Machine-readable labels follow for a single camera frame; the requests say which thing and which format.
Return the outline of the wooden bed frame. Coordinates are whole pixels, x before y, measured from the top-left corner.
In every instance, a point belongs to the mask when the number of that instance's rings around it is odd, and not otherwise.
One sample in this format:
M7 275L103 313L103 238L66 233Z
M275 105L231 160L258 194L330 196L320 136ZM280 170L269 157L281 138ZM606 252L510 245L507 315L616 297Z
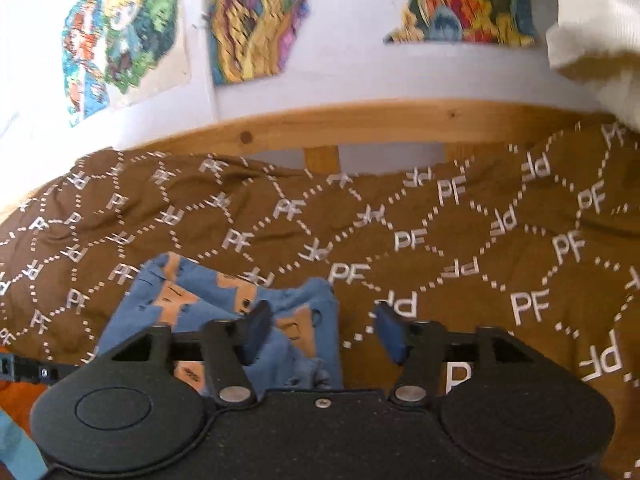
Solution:
M341 168L341 145L423 142L446 146L448 160L533 144L574 125L610 122L602 112L515 102L430 99L325 105L227 120L143 146L174 154L253 155L300 148L312 172Z

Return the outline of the orange blue yellow blanket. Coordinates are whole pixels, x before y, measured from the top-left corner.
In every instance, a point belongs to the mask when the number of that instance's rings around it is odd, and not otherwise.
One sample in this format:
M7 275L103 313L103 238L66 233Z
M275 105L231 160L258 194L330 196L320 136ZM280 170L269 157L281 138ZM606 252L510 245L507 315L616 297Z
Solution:
M47 466L29 428L29 414L45 386L1 382L1 478L41 479Z

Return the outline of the white pillow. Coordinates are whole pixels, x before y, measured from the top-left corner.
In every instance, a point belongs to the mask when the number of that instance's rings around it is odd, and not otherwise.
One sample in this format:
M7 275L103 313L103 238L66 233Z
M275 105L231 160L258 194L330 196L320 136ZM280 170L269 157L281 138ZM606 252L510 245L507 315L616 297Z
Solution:
M639 0L558 0L546 39L552 70L639 128Z

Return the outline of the dark floral wall poster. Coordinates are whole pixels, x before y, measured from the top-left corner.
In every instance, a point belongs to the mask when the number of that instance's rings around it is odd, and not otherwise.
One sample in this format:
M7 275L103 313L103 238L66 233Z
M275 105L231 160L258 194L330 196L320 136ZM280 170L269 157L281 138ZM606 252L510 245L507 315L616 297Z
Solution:
M536 42L530 0L408 0L386 44L466 42L526 48Z

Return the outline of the brown patterned bedsheet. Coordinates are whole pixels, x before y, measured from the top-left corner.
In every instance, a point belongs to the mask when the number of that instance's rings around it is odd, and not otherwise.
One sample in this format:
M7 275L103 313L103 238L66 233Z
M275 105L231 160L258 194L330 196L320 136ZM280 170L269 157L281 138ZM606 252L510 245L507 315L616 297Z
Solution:
M154 323L190 332L261 301L250 376L393 385L384 302L450 330L499 326L608 398L603 468L639 474L639 136L578 122L396 174L106 150L1 226L1 345L85 365Z

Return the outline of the blue pants with orange patches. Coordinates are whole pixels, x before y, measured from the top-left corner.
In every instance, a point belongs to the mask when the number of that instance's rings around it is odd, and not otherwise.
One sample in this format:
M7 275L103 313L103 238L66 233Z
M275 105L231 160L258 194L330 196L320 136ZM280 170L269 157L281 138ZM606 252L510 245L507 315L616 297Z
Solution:
M146 262L98 342L103 354L156 324L197 332L210 321L231 322L261 302L271 310L269 335L245 367L254 390L341 389L338 301L323 278L297 288L257 286L166 252Z

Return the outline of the green blue wall poster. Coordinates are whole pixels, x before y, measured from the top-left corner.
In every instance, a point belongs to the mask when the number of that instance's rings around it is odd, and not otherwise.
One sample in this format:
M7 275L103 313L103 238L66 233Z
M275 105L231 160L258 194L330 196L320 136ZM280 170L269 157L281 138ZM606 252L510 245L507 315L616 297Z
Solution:
M61 42L72 127L190 80L181 0L79 0Z

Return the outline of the purple yellow wall poster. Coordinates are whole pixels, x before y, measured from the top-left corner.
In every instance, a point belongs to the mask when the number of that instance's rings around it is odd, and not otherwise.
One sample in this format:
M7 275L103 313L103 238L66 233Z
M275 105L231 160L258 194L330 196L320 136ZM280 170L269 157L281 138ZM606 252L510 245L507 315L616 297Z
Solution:
M307 0L207 0L216 86L277 76L309 14Z

